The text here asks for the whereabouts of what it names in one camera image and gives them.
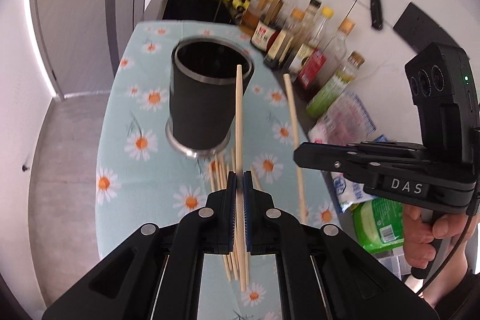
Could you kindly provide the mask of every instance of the floor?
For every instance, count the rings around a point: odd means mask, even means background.
[[[99,261],[95,166],[108,98],[90,95],[55,104],[42,135],[28,225],[47,306]]]

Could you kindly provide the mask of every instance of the black electrical outlet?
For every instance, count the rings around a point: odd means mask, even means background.
[[[393,30],[417,53],[432,42],[458,46],[455,40],[439,24],[411,2],[398,19]]]

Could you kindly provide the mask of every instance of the bottle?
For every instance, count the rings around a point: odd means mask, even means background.
[[[320,12],[320,17],[315,24],[313,33],[307,36],[304,43],[301,44],[297,50],[295,48],[290,53],[288,60],[285,63],[285,67],[289,68],[289,74],[292,81],[295,81],[298,73],[302,69],[303,65],[314,52],[316,48],[321,48],[323,38],[325,37],[327,22],[333,16],[334,11],[327,6],[324,6]]]
[[[355,79],[358,69],[364,62],[365,59],[356,51],[353,51],[348,59],[343,60],[335,74],[307,105],[308,115],[315,119],[323,116],[345,87]]]
[[[281,67],[282,62],[290,48],[295,35],[298,34],[302,26],[302,20],[305,13],[298,8],[294,8],[290,17],[286,20],[282,31],[278,34],[275,42],[268,51],[263,63],[272,69]]]
[[[313,51],[293,84],[300,97],[311,100],[330,79],[347,53],[345,39],[354,26],[353,21],[345,18],[325,50]]]
[[[287,19],[290,17],[293,9],[296,7],[298,0],[283,0],[283,8],[280,12],[278,22],[280,25],[284,25]]]
[[[251,0],[243,13],[240,24],[255,31],[260,22],[260,17],[265,8],[268,8],[269,0]]]
[[[268,8],[263,9],[255,33],[250,39],[250,43],[263,54],[267,53],[277,38],[281,30],[278,22],[278,15],[282,9],[282,0],[273,0]]]

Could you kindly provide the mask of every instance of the daisy pattern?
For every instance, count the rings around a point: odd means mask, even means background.
[[[118,65],[119,69],[127,69],[133,67],[135,62],[131,59],[127,59],[126,57],[120,60],[120,64]]]
[[[118,175],[108,168],[99,168],[97,171],[97,203],[103,204],[103,199],[106,198],[108,202],[112,198],[117,197],[115,190],[121,186],[117,183]]]
[[[308,218],[313,215],[314,209],[311,206],[308,206],[308,204],[305,204],[305,209],[307,211],[307,222],[308,222]],[[298,216],[298,219],[300,219],[301,217],[300,208],[297,209],[297,216]]]
[[[265,293],[266,290],[262,285],[258,283],[252,283],[251,287],[247,286],[247,291],[241,294],[243,306],[246,307],[250,305],[252,307],[254,305],[258,305],[263,301]]]
[[[180,194],[175,193],[173,195],[174,199],[178,201],[178,203],[173,204],[174,209],[181,208],[178,214],[179,217],[183,217],[191,211],[205,206],[207,196],[205,194],[200,195],[199,187],[192,193],[191,186],[188,189],[186,186],[180,186],[179,192]]]
[[[128,97],[138,97],[138,94],[140,94],[140,90],[137,85],[131,85],[127,90]]]
[[[263,320],[278,320],[278,316],[274,312],[268,312]]]
[[[323,205],[318,206],[318,211],[315,214],[315,226],[323,226],[324,224],[332,223],[337,218],[337,213],[333,207],[332,202],[325,201]]]
[[[263,92],[263,88],[261,88],[259,85],[255,85],[253,87],[253,93],[254,94],[260,95],[262,92]]]
[[[150,90],[143,94],[141,98],[137,100],[138,103],[142,103],[140,106],[142,109],[150,110],[154,112],[162,108],[162,105],[168,101],[168,94],[166,88],[160,90]]]
[[[279,140],[282,144],[293,145],[292,126],[285,122],[284,124],[274,124],[272,127],[273,137]]]
[[[212,158],[212,160],[206,160],[203,163],[202,174],[199,177],[205,182],[210,182],[210,173],[208,172],[209,167],[212,170],[213,178],[216,178],[217,163],[215,161],[215,158]]]
[[[285,106],[287,103],[287,99],[282,90],[269,90],[265,99],[269,100],[272,106]]]
[[[151,130],[144,135],[140,132],[133,133],[127,139],[124,149],[132,159],[140,160],[140,157],[143,157],[143,160],[148,160],[150,159],[148,151],[158,152],[157,136]]]
[[[142,47],[142,52],[144,53],[153,54],[158,52],[159,50],[160,50],[160,45],[155,43],[147,43],[147,44],[144,44]]]
[[[257,156],[253,162],[253,167],[257,172],[258,178],[265,176],[267,183],[273,183],[282,175],[283,164],[277,163],[277,157],[267,153]]]

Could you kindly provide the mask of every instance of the floral tablecloth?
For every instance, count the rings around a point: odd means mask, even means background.
[[[237,27],[155,21],[135,28],[112,87],[97,158],[97,240],[105,257],[144,223],[168,226],[205,205],[212,159],[189,159],[165,136],[169,118],[171,52],[179,40],[212,35],[234,41],[253,58],[255,72],[244,95],[244,169],[253,165],[275,206],[299,216],[293,138],[287,101],[262,55]],[[232,134],[235,133],[235,122]],[[301,142],[306,141],[301,134]],[[231,138],[225,161],[230,162]],[[320,171],[304,170],[308,223],[338,224]],[[251,257],[250,285],[229,283],[222,257],[207,255],[199,320],[281,320],[273,255]]]

